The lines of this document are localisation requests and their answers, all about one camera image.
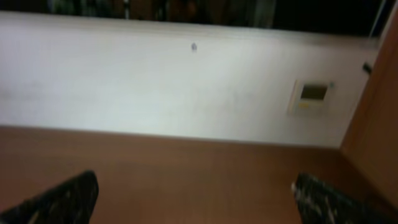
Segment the dark window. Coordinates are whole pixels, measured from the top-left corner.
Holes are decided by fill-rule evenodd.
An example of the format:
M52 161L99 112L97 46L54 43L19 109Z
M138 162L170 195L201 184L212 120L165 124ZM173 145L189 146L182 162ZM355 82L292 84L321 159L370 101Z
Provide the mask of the dark window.
M0 10L377 37L395 1L0 0Z

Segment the wooden panel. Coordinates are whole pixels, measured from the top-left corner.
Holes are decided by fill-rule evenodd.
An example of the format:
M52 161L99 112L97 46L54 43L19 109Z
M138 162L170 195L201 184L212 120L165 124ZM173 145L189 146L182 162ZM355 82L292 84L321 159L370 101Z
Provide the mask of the wooden panel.
M398 14L342 145L343 153L398 208Z
M300 223L299 172L374 192L335 149L0 128L0 210L85 169L99 182L92 223Z

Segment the thermostat display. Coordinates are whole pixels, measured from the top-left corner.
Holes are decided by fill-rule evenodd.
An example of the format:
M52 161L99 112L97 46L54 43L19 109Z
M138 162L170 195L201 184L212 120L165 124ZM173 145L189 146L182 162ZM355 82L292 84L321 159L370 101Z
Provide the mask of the thermostat display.
M289 114L318 116L325 112L330 97L328 82L296 81L289 104Z

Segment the white wall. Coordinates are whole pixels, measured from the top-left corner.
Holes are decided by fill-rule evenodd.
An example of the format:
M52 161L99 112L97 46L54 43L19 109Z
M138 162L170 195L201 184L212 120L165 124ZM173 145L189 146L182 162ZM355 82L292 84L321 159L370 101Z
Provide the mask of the white wall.
M377 54L362 45L2 12L0 124L338 147ZM335 82L327 116L287 115L296 79Z

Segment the wooden floor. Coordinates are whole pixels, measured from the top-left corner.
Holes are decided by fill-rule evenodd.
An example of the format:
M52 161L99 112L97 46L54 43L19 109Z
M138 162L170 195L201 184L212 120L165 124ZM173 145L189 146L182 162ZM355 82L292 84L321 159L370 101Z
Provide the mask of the wooden floor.
M0 210L86 169L99 182L91 223L300 223L299 172L372 192L337 150L0 128Z

